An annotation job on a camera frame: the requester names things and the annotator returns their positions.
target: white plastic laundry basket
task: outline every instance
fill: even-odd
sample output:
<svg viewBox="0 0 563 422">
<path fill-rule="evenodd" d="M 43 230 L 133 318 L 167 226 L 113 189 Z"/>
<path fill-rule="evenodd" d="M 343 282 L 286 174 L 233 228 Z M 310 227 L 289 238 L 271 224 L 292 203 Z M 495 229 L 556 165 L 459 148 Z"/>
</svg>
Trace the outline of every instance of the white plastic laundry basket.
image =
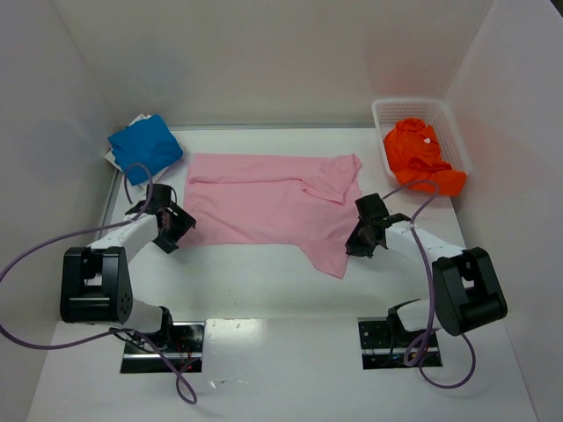
<svg viewBox="0 0 563 422">
<path fill-rule="evenodd" d="M 442 148 L 442 159 L 450 163 L 455 170 L 464 171 L 468 175 L 471 172 L 471 163 L 464 141 L 450 109 L 442 101 L 424 98 L 379 99 L 373 102 L 371 110 L 376 123 L 377 141 L 384 158 L 385 171 L 393 185 L 397 185 L 398 182 L 389 167 L 384 139 L 395 128 L 395 123 L 408 117 L 416 117 L 424 120 L 427 125 L 432 125 Z"/>
</svg>

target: orange cloth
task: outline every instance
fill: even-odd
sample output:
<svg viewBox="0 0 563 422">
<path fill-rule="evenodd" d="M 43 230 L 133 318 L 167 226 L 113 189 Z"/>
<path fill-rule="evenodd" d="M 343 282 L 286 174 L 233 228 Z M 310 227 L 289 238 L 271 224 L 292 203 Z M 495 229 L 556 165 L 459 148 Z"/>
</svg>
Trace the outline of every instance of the orange cloth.
<svg viewBox="0 0 563 422">
<path fill-rule="evenodd" d="M 447 196 L 458 196 L 464 187 L 467 175 L 452 170 L 451 165 L 442 160 L 434 129 L 423 120 L 398 121 L 385 136 L 384 144 L 389 166 L 401 185 L 414 180 L 433 180 L 440 186 L 440 194 Z M 414 185 L 410 189 L 428 193 L 435 190 L 429 184 Z"/>
</svg>

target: gray wall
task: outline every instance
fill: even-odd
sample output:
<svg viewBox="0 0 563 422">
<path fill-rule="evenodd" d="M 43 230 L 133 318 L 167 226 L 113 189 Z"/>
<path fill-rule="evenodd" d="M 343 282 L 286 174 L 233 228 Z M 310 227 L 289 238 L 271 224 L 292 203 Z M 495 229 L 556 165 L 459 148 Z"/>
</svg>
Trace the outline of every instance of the gray wall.
<svg viewBox="0 0 563 422">
<path fill-rule="evenodd" d="M 493 257 L 545 422 L 563 415 L 562 75 L 563 18 L 549 0 L 497 0 L 447 96 L 474 165 L 457 218 Z"/>
<path fill-rule="evenodd" d="M 99 222 L 112 175 L 101 155 L 116 122 L 50 2 L 0 1 L 0 55 L 4 267 L 43 239 Z M 70 244 L 82 242 L 34 254 L 0 285 L 0 321 L 21 338 L 50 342 Z M 0 420 L 26 420 L 45 355 L 0 338 Z"/>
<path fill-rule="evenodd" d="M 491 0 L 54 0 L 126 124 L 368 123 L 441 97 Z"/>
</svg>

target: folded blue fabric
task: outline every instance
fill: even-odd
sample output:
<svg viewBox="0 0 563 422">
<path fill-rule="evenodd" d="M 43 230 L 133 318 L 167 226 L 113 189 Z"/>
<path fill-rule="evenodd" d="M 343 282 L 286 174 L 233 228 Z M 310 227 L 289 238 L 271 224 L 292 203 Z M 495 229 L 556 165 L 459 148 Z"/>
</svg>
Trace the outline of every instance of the folded blue fabric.
<svg viewBox="0 0 563 422">
<path fill-rule="evenodd" d="M 155 175 L 180 160 L 184 154 L 176 138 L 157 114 L 137 121 L 108 139 L 113 147 L 115 162 L 123 170 L 131 164 L 141 163 L 147 166 L 151 175 Z M 149 179 L 139 167 L 131 169 L 128 178 L 133 186 Z"/>
</svg>

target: purple cable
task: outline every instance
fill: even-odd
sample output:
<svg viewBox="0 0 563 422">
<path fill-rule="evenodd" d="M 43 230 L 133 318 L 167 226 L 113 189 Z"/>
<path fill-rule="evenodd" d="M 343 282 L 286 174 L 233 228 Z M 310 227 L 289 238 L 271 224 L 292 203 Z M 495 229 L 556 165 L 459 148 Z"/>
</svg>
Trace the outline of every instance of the purple cable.
<svg viewBox="0 0 563 422">
<path fill-rule="evenodd" d="M 475 349 L 473 348 L 473 345 L 471 343 L 471 341 L 465 336 L 465 334 L 462 334 L 463 339 L 465 340 L 465 342 L 467 343 L 467 345 L 469 346 L 469 350 L 472 354 L 472 365 L 471 368 L 469 370 L 469 373 L 467 374 L 467 376 L 460 382 L 457 382 L 455 384 L 451 384 L 451 385 L 443 385 L 443 384 L 439 384 L 437 382 L 432 381 L 425 373 L 424 370 L 422 369 L 422 365 L 424 363 L 424 360 L 430 355 L 430 354 L 425 354 L 426 351 L 426 347 L 428 345 L 428 342 L 430 340 L 430 336 L 432 336 L 432 334 L 436 331 L 432 328 L 432 326 L 434 325 L 434 318 L 435 318 L 435 291 L 434 291 L 434 279 L 432 277 L 432 268 L 430 266 L 430 263 L 428 262 L 428 256 L 426 255 L 426 252 L 424 251 L 424 246 L 422 246 L 422 242 L 420 241 L 419 235 L 416 233 L 416 229 L 414 228 L 414 221 L 416 220 L 416 217 L 419 216 L 419 214 L 422 212 L 422 210 L 424 208 L 426 208 L 428 206 L 428 204 L 430 204 L 430 202 L 432 202 L 434 200 L 434 198 L 436 196 L 438 196 L 439 192 L 440 192 L 440 186 L 436 183 L 433 182 L 431 180 L 415 180 L 414 182 L 410 182 L 407 183 L 405 185 L 402 185 L 401 187 L 398 187 L 397 189 L 392 190 L 391 192 L 387 193 L 383 199 L 387 199 L 390 196 L 392 196 L 394 193 L 397 193 L 403 189 L 405 189 L 406 187 L 409 186 L 413 186 L 413 185 L 418 185 L 419 183 L 426 183 L 429 185 L 432 185 L 435 187 L 435 191 L 432 194 L 432 196 L 430 198 L 428 198 L 413 214 L 413 217 L 411 218 L 411 232 L 413 233 L 413 238 L 414 238 L 414 242 L 416 243 L 417 247 L 419 248 L 420 254 L 422 256 L 422 262 L 424 263 L 424 269 L 426 270 L 426 276 L 428 279 L 428 297 L 429 297 L 429 310 L 428 310 L 428 323 L 426 326 L 426 330 L 417 338 L 415 338 L 410 345 L 408 345 L 408 347 L 405 350 L 405 355 L 404 355 L 404 363 L 406 366 L 408 367 L 413 367 L 415 366 L 417 363 L 419 365 L 419 371 L 422 374 L 422 376 L 424 377 L 424 379 L 426 381 L 428 381 L 430 384 L 434 385 L 435 387 L 439 388 L 439 389 L 456 389 L 458 387 L 461 387 L 462 385 L 465 385 L 473 376 L 473 373 L 475 372 L 475 367 L 477 366 L 477 357 L 475 355 Z M 414 357 L 409 360 L 409 356 L 411 354 L 411 351 L 418 346 L 418 350 L 416 352 L 416 354 L 414 355 Z"/>
<path fill-rule="evenodd" d="M 70 233 L 67 233 L 65 235 L 60 235 L 57 237 L 53 237 L 52 239 L 48 239 L 44 242 L 41 242 L 40 244 L 36 244 L 35 246 L 33 246 L 32 248 L 28 249 L 27 251 L 24 251 L 22 253 L 20 253 L 17 257 L 15 257 L 10 263 L 8 263 L 8 265 L 2 270 L 2 272 L 0 273 L 0 283 L 2 283 L 2 281 L 4 280 L 4 278 L 6 277 L 6 275 L 8 274 L 8 272 L 18 263 L 20 262 L 22 259 L 24 259 L 25 257 L 28 257 L 29 255 L 31 255 L 32 253 L 34 253 L 35 251 L 38 251 L 41 248 L 44 248 L 45 246 L 49 246 L 50 244 L 54 244 L 56 242 L 59 242 L 61 240 L 64 239 L 68 239 L 70 237 L 74 237 L 74 236 L 81 236 L 81 235 L 86 235 L 89 233 L 96 233 L 98 231 L 103 231 L 103 230 L 109 230 L 109 229 L 116 229 L 118 227 L 121 226 L 126 226 L 127 224 L 130 224 L 131 222 L 134 222 L 135 220 L 137 220 L 147 209 L 147 207 L 149 206 L 150 203 L 150 199 L 152 198 L 152 190 L 153 190 L 153 183 L 152 183 L 152 176 L 150 175 L 150 171 L 149 169 L 147 169 L 146 166 L 144 166 L 143 164 L 140 163 L 135 163 L 135 164 L 131 164 L 125 171 L 125 177 L 123 178 L 124 181 L 124 186 L 125 186 L 125 192 L 126 195 L 128 196 L 128 199 L 130 200 L 129 194 L 128 194 L 128 188 L 127 188 L 127 174 L 129 173 L 129 171 L 133 168 L 133 167 L 141 167 L 149 176 L 149 191 L 147 193 L 147 199 L 144 202 L 143 206 L 141 207 L 141 209 L 139 210 L 139 212 L 130 220 L 126 220 L 124 222 L 116 222 L 115 224 L 108 224 L 106 226 L 101 226 L 101 227 L 95 227 L 92 229 L 82 229 L 82 230 L 77 230 L 77 231 L 73 231 Z M 176 370 L 176 368 L 173 367 L 173 364 L 171 364 L 171 362 L 162 354 L 162 352 L 160 352 L 160 349 L 158 349 L 158 347 L 152 342 L 150 341 L 144 334 L 142 334 L 141 332 L 135 331 L 135 330 L 131 330 L 131 329 L 127 329 L 127 328 L 122 328 L 122 329 L 118 329 L 118 330 L 112 330 L 109 332 L 103 332 L 101 334 L 97 334 L 95 336 L 91 336 L 88 338 L 83 338 L 81 340 L 77 340 L 77 341 L 72 341 L 70 343 L 64 343 L 61 345 L 35 345 L 34 343 L 28 343 L 27 341 L 24 341 L 20 338 L 15 337 L 14 335 L 12 335 L 10 332 L 8 332 L 3 326 L 2 324 L 0 324 L 0 334 L 2 334 L 4 337 L 6 337 L 7 339 L 9 339 L 11 342 L 19 345 L 19 346 L 23 346 L 26 347 L 28 349 L 33 349 L 33 350 L 60 350 L 60 349 L 66 349 L 69 347 L 74 347 L 74 346 L 80 346 L 83 345 L 84 343 L 89 343 L 93 340 L 97 340 L 98 338 L 103 338 L 103 337 L 107 337 L 107 336 L 113 336 L 115 333 L 119 333 L 119 332 L 133 332 L 134 334 L 138 335 L 141 338 L 144 338 L 145 341 L 147 341 L 147 343 L 149 343 L 149 345 L 154 349 L 154 351 L 156 353 L 158 353 L 158 355 L 161 357 L 161 359 L 163 360 L 163 362 L 165 363 L 165 365 L 169 368 L 172 369 L 172 372 L 176 375 L 177 379 L 176 379 L 176 383 L 179 386 L 179 383 L 182 382 L 190 391 L 190 393 L 193 395 L 194 400 L 190 400 L 189 398 L 187 398 L 186 396 L 184 396 L 180 391 L 179 391 L 179 387 L 178 387 L 178 392 L 180 397 L 182 398 L 182 400 L 184 400 L 187 403 L 190 404 L 195 404 L 197 403 L 197 396 L 195 395 L 194 389 L 192 389 L 192 386 L 189 384 L 189 382 L 184 378 L 184 376 L 181 374 L 181 372 L 179 372 L 178 370 Z"/>
</svg>

